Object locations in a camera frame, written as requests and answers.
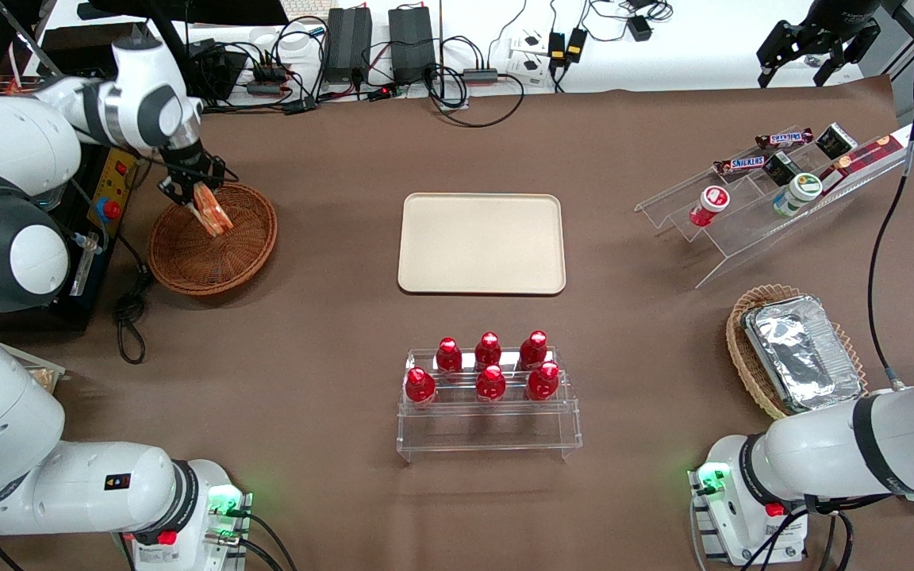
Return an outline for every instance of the keyboard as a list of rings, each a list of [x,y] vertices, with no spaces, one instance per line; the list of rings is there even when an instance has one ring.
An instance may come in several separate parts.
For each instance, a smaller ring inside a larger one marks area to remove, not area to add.
[[[298,16],[319,16],[326,19],[333,4],[334,0],[280,0],[284,14],[293,20]]]

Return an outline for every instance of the brown table surface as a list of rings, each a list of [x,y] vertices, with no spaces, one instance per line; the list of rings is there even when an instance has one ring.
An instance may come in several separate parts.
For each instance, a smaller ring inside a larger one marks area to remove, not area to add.
[[[485,120],[512,102],[476,98],[468,113]],[[540,95],[483,130],[429,111],[426,101],[392,101],[296,117],[208,117],[207,148],[276,204],[275,253],[251,285],[219,299],[156,286],[139,324],[149,345],[141,366],[117,357],[108,313],[131,282],[131,259],[120,253],[86,335],[21,345],[76,373],[57,390],[65,437],[143,442],[173,458],[221,463],[256,492],[256,513],[280,531],[302,571],[689,571],[697,563],[685,470],[718,438],[769,426],[725,347],[723,323],[741,293],[779,282],[820,296],[871,386],[885,386],[866,326],[866,270],[896,174],[833,223],[703,289],[693,289],[707,270],[700,247],[632,212],[754,134],[833,121],[860,140],[894,130],[885,79],[824,90]],[[412,192],[434,191],[554,194],[563,203],[566,289],[555,297],[403,293],[401,206]],[[135,197],[124,228],[142,250],[165,205],[152,189]],[[914,175],[877,283],[879,335],[914,384]],[[568,462],[508,452],[406,466],[394,449],[406,351],[446,335],[468,346],[486,329],[519,343],[536,328],[568,364],[584,447]],[[888,500],[852,519],[854,569],[914,569],[914,504]],[[809,560],[784,568],[815,569],[826,527],[813,521]],[[2,545],[28,571],[124,568],[106,535]]]

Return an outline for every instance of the candy bar wrapper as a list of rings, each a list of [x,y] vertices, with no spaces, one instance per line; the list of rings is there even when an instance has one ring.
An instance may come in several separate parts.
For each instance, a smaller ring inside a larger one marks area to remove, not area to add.
[[[852,358],[816,297],[751,308],[743,314],[743,327],[792,412],[815,411],[866,394]]]
[[[795,133],[778,133],[777,135],[759,135],[754,138],[759,148],[789,148],[813,142],[813,131],[803,129]]]
[[[726,174],[762,169],[765,163],[766,156],[764,155],[747,156],[744,159],[715,160],[714,170],[721,176],[725,176]]]

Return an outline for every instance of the green light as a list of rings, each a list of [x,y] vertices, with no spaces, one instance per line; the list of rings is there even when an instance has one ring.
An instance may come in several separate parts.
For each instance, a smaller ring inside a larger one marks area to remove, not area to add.
[[[697,477],[704,485],[722,490],[725,488],[725,477],[729,474],[728,464],[722,462],[708,462],[697,470]]]
[[[242,502],[242,492],[235,485],[214,485],[207,494],[207,505],[210,510],[224,514],[231,509],[237,509]]]

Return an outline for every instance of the red emergency stop button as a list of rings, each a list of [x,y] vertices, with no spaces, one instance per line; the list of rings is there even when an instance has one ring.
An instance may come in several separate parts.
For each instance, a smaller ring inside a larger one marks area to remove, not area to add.
[[[179,538],[177,531],[171,531],[171,529],[166,529],[165,531],[157,534],[157,542],[163,546],[173,546],[175,544],[175,539]]]
[[[768,517],[778,517],[785,515],[785,506],[781,504],[768,504],[764,506],[764,511],[768,512]]]
[[[105,205],[102,206],[102,212],[108,220],[116,220],[116,218],[122,216],[122,206],[113,200],[108,200],[105,202]]]

